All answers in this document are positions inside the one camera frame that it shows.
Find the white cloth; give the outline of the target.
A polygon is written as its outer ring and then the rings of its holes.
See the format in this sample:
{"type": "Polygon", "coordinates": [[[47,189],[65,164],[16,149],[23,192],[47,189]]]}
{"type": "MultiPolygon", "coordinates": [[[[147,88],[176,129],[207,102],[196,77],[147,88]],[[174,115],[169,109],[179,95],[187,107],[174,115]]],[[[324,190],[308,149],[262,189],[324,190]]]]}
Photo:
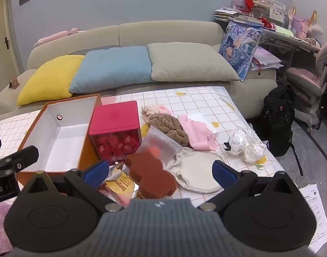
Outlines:
{"type": "Polygon", "coordinates": [[[217,128],[211,122],[209,122],[200,112],[189,114],[187,118],[193,121],[204,123],[213,134],[217,133],[217,128]]]}

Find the beige door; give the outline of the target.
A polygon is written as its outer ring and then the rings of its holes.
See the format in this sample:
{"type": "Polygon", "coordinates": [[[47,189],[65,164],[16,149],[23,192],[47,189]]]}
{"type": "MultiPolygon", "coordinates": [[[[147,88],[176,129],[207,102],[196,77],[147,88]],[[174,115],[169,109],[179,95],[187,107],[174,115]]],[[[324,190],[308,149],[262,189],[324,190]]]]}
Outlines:
{"type": "Polygon", "coordinates": [[[0,92],[20,74],[9,25],[8,1],[0,0],[0,92]]]}

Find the grey green pillow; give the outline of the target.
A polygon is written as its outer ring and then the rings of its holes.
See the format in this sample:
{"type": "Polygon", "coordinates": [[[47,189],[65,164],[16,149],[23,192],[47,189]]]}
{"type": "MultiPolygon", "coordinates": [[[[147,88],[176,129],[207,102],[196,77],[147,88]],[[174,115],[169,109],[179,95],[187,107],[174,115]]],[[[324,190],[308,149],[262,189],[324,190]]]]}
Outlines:
{"type": "Polygon", "coordinates": [[[170,42],[147,45],[151,78],[158,82],[238,81],[233,67],[213,47],[200,43],[170,42]]]}

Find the brown bear shaped sponge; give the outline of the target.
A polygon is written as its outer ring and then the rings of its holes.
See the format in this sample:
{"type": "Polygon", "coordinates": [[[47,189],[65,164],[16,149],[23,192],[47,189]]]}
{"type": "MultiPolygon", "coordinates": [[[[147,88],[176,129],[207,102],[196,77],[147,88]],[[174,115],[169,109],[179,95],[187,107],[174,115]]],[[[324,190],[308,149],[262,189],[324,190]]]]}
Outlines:
{"type": "Polygon", "coordinates": [[[163,163],[150,151],[128,155],[125,165],[129,169],[129,176],[138,184],[138,192],[142,198],[161,199],[175,193],[175,177],[164,170],[163,163]]]}

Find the pink white crochet item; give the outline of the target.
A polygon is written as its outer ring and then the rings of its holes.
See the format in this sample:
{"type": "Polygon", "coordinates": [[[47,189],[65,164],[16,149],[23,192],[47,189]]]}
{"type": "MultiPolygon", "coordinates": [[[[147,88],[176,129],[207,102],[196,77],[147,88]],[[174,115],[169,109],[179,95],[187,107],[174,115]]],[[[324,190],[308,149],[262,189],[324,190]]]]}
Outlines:
{"type": "Polygon", "coordinates": [[[151,105],[151,106],[143,106],[141,108],[141,116],[144,121],[148,121],[151,117],[156,114],[168,114],[171,115],[172,112],[170,109],[163,105],[151,105]]]}

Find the frosted bag with orange ball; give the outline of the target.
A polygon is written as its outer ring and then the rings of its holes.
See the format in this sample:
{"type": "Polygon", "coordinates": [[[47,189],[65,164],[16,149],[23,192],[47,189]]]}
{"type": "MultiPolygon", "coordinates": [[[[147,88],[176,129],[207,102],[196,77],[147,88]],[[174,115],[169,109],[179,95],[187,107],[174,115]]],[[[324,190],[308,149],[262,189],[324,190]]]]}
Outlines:
{"type": "Polygon", "coordinates": [[[150,152],[163,163],[164,167],[167,167],[168,163],[173,160],[173,157],[181,149],[182,146],[179,143],[175,142],[156,127],[150,126],[146,137],[142,140],[136,152],[150,152]]]}

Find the pink cloth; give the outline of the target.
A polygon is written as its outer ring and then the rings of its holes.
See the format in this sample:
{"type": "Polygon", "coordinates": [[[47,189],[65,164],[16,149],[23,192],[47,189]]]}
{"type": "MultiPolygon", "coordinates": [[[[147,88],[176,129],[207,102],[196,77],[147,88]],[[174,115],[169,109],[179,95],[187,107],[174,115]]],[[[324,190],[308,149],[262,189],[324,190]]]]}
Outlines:
{"type": "Polygon", "coordinates": [[[204,123],[179,115],[178,120],[183,130],[189,136],[189,144],[195,150],[216,150],[216,134],[213,134],[204,123]]]}

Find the cluttered study desk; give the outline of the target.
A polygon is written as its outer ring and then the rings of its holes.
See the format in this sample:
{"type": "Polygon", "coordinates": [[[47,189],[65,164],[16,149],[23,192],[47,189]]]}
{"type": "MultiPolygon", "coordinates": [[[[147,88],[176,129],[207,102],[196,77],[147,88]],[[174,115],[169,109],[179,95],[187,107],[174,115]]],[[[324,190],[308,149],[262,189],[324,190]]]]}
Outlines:
{"type": "Polygon", "coordinates": [[[276,0],[231,0],[229,7],[215,10],[213,19],[223,29],[231,21],[262,28],[259,45],[277,56],[285,67],[311,66],[322,44],[307,37],[309,20],[297,18],[294,12],[294,8],[276,0]]]}

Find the anime print pillow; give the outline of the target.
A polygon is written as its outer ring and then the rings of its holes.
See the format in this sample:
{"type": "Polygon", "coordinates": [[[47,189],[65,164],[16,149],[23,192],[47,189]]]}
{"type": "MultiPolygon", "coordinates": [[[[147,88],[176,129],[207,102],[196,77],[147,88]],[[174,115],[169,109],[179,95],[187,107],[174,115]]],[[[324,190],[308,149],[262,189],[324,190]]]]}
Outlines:
{"type": "Polygon", "coordinates": [[[254,53],[263,29],[230,22],[219,48],[226,61],[233,67],[240,81],[244,81],[249,71],[254,53]]]}

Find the document folders on sofa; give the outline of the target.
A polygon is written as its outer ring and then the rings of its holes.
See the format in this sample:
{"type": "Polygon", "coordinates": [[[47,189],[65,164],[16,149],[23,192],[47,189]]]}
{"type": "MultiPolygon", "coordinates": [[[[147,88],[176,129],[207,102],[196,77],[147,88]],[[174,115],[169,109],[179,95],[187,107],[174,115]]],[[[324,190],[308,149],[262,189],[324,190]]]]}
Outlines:
{"type": "Polygon", "coordinates": [[[251,69],[261,74],[262,70],[265,69],[279,69],[283,67],[282,61],[275,57],[272,53],[266,49],[258,46],[251,62],[251,69]]]}

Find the brown braided knit item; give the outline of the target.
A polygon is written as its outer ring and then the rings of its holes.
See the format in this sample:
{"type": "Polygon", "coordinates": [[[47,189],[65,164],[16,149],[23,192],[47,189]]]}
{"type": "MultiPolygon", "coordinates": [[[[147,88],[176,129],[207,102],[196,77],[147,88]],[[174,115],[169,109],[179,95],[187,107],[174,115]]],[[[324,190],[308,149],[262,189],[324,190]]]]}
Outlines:
{"type": "Polygon", "coordinates": [[[173,139],[179,145],[187,147],[189,145],[189,136],[183,130],[179,120],[168,114],[156,114],[149,118],[147,122],[149,127],[153,126],[173,139]]]}

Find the cream drawstring pouch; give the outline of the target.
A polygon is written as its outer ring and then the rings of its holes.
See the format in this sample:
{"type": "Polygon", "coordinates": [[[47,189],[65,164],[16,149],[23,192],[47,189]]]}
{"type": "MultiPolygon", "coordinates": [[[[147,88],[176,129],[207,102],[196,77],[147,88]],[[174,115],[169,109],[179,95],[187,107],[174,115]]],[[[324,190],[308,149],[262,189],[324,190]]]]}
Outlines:
{"type": "Polygon", "coordinates": [[[196,193],[212,194],[223,190],[212,175],[212,166],[217,160],[224,161],[217,152],[183,147],[167,163],[166,170],[182,188],[196,193]]]}

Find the paper sheets on floor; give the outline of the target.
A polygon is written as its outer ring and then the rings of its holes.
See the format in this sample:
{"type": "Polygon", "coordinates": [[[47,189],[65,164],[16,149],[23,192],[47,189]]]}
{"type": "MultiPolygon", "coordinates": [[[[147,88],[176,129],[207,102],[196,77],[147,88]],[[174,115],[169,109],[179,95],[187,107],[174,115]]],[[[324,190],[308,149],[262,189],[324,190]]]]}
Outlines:
{"type": "Polygon", "coordinates": [[[316,218],[316,231],[309,244],[309,249],[317,253],[327,243],[327,217],[317,184],[308,184],[299,189],[316,218]]]}

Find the checked lemon tablecloth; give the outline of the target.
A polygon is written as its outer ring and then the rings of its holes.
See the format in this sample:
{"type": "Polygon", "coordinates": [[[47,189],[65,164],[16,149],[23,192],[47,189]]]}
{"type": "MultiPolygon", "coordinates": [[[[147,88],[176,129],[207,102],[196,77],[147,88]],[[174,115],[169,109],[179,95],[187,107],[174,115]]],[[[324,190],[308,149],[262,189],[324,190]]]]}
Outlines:
{"type": "Polygon", "coordinates": [[[230,155],[223,148],[229,133],[249,127],[224,87],[189,87],[161,91],[147,91],[127,95],[100,97],[101,104],[135,101],[143,106],[163,105],[171,110],[174,117],[200,112],[209,122],[216,123],[216,152],[223,162],[236,171],[250,170],[258,176],[273,176],[282,166],[269,150],[265,151],[266,161],[262,164],[246,163],[239,155],[230,155]]]}

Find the blue pillow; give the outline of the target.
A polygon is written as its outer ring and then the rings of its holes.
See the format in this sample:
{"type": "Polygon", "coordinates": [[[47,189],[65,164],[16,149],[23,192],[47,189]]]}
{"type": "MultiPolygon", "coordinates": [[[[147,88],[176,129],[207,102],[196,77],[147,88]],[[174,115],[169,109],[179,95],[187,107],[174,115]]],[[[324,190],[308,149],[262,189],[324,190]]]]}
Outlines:
{"type": "Polygon", "coordinates": [[[90,51],[69,86],[70,93],[96,93],[152,82],[147,47],[129,46],[90,51]]]}

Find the red lidded clear box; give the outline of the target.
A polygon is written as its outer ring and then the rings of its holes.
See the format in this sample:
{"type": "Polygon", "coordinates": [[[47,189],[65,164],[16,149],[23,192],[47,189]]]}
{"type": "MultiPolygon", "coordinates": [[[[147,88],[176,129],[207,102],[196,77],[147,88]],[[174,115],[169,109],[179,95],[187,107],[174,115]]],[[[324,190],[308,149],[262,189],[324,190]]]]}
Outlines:
{"type": "Polygon", "coordinates": [[[89,136],[100,159],[110,166],[134,154],[142,142],[137,102],[95,107],[89,136]]]}

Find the pink desk chair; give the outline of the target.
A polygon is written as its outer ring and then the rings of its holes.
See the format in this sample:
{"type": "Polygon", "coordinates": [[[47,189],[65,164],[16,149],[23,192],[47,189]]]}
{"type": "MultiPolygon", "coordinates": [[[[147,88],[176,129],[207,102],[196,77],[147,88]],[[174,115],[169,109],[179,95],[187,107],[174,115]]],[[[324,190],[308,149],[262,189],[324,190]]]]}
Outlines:
{"type": "Polygon", "coordinates": [[[327,88],[327,43],[316,53],[315,72],[290,67],[287,81],[295,92],[295,117],[306,124],[306,132],[319,129],[322,120],[322,95],[327,88]]]}

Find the white flower bundle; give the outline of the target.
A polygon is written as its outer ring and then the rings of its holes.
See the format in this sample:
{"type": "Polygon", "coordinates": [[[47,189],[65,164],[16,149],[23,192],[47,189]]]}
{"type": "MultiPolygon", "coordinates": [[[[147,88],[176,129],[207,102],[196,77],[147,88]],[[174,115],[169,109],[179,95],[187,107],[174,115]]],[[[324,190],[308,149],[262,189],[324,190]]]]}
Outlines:
{"type": "Polygon", "coordinates": [[[246,163],[256,163],[266,157],[266,144],[252,129],[240,128],[229,133],[223,148],[230,155],[239,155],[246,163]]]}

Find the orange storage box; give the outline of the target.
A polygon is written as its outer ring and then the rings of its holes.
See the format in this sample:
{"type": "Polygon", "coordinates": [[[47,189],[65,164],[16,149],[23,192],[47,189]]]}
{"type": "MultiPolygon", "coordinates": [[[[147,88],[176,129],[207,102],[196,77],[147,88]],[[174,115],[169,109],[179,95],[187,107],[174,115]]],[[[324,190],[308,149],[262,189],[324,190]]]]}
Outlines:
{"type": "Polygon", "coordinates": [[[94,108],[100,105],[99,94],[46,103],[18,148],[37,147],[38,161],[17,173],[18,181],[25,185],[38,170],[58,176],[73,168],[84,170],[98,162],[100,157],[88,129],[94,108]]]}

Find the yellow pillow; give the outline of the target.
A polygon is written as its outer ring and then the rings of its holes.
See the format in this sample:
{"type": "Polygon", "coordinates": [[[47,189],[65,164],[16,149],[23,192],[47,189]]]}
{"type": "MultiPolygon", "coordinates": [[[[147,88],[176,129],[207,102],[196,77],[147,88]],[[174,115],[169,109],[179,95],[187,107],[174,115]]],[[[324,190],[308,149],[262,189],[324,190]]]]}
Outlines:
{"type": "Polygon", "coordinates": [[[17,106],[72,97],[69,87],[83,59],[83,55],[64,55],[41,65],[21,90],[17,106]]]}

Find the yellow foil snack packet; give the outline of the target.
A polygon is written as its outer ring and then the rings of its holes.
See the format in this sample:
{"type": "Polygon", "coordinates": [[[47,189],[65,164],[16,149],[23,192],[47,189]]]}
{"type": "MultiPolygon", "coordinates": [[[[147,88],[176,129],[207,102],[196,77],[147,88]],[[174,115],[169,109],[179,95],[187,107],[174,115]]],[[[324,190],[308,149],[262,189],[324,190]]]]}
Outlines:
{"type": "Polygon", "coordinates": [[[122,168],[113,166],[105,180],[105,185],[115,193],[118,194],[133,194],[136,190],[136,184],[134,181],[126,174],[122,168]]]}

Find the purple fluffy rug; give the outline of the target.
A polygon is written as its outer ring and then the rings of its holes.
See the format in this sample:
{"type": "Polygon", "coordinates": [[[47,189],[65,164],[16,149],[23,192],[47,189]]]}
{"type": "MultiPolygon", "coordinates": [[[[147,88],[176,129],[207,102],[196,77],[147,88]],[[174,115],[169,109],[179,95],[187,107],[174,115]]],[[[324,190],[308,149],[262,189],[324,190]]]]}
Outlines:
{"type": "Polygon", "coordinates": [[[4,230],[4,220],[11,204],[0,202],[0,254],[7,253],[12,250],[12,245],[4,230]]]}

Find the pink plush on sofa back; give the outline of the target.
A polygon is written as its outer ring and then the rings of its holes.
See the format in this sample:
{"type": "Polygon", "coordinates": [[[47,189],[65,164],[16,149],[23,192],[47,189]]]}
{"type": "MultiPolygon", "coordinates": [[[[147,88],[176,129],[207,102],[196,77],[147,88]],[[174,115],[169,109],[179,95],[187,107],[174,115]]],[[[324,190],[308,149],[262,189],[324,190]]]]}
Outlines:
{"type": "Polygon", "coordinates": [[[60,39],[60,38],[63,38],[63,37],[67,37],[69,35],[73,35],[73,34],[76,34],[78,33],[78,29],[77,28],[72,28],[70,31],[61,31],[61,32],[58,32],[58,33],[55,33],[53,35],[49,35],[47,37],[44,37],[44,38],[41,38],[39,39],[35,44],[34,44],[34,48],[39,46],[39,45],[43,45],[45,43],[48,43],[48,42],[51,42],[51,41],[54,41],[56,39],[60,39]]]}

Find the black backpack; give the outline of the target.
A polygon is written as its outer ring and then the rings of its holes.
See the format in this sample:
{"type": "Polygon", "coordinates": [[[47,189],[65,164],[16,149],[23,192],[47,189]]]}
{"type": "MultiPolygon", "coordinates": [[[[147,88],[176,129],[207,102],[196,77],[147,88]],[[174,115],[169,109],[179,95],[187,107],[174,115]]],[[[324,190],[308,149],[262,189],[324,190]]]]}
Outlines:
{"type": "Polygon", "coordinates": [[[295,93],[290,85],[279,85],[263,99],[263,109],[258,117],[250,120],[258,137],[267,142],[267,148],[275,157],[281,157],[289,149],[295,151],[292,142],[292,124],[295,118],[295,93]]]}

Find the beige sofa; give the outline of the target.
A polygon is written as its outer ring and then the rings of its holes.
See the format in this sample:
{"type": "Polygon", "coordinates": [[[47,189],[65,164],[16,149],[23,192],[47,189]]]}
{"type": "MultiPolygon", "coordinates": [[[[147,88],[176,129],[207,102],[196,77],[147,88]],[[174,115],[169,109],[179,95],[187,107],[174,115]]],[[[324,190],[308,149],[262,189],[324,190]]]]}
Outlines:
{"type": "MultiPolygon", "coordinates": [[[[18,77],[17,89],[5,87],[0,93],[0,121],[19,114],[36,111],[44,102],[35,102],[17,106],[16,101],[26,82],[45,62],[58,56],[105,46],[146,46],[149,43],[192,42],[202,43],[218,50],[224,31],[220,25],[211,21],[195,20],[159,20],[111,25],[82,31],[71,36],[62,37],[34,48],[27,61],[27,70],[18,77]]],[[[263,109],[263,99],[274,89],[276,71],[274,69],[249,71],[244,81],[197,81],[197,82],[151,82],[127,85],[108,89],[100,93],[101,97],[127,95],[131,93],[156,91],[172,88],[196,86],[222,86],[229,93],[232,101],[244,118],[257,117],[263,109]]]]}

